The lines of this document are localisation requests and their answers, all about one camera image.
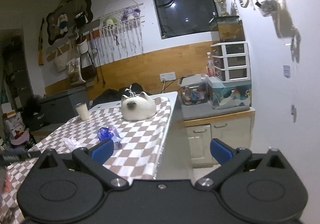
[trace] purple plush toy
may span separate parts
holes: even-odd
[[[140,12],[141,12],[141,10],[139,8],[125,9],[123,12],[123,16],[121,18],[121,21],[126,21],[126,20],[130,20],[130,19],[138,18],[140,16]]]

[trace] wooden wall panel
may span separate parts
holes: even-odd
[[[211,44],[212,42],[202,42],[172,47],[104,64],[102,71],[107,84],[102,86],[100,68],[97,68],[100,81],[97,82],[95,78],[94,86],[87,88],[88,97],[93,100],[108,88],[118,90],[133,82],[139,83],[144,90],[152,94],[160,93],[163,87],[159,78],[161,73],[174,71],[177,78],[193,73],[205,73],[207,52],[210,52]],[[64,79],[47,86],[45,91],[47,95],[53,95],[68,89],[69,79]],[[175,81],[165,91],[177,90]]]

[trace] glass cup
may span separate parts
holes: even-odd
[[[90,114],[87,108],[87,104],[82,102],[82,103],[78,103],[75,106],[76,111],[78,112],[81,120],[86,121],[88,119],[90,119]]]

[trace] hanging plush toy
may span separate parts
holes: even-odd
[[[68,32],[68,17],[66,15],[66,13],[62,12],[60,13],[59,17],[58,17],[58,27],[60,29],[60,35],[63,35],[64,33]]]
[[[121,18],[121,21],[131,20],[140,17],[141,10],[139,8],[129,8],[125,9],[123,12],[123,16]]]
[[[108,17],[104,22],[103,26],[112,28],[114,24],[117,24],[119,21],[115,17]]]

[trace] gray countertop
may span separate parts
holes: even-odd
[[[237,106],[229,109],[214,110],[210,103],[201,103],[189,106],[182,104],[182,114],[185,121],[193,119],[205,119],[241,111],[248,111],[249,109],[250,106]]]

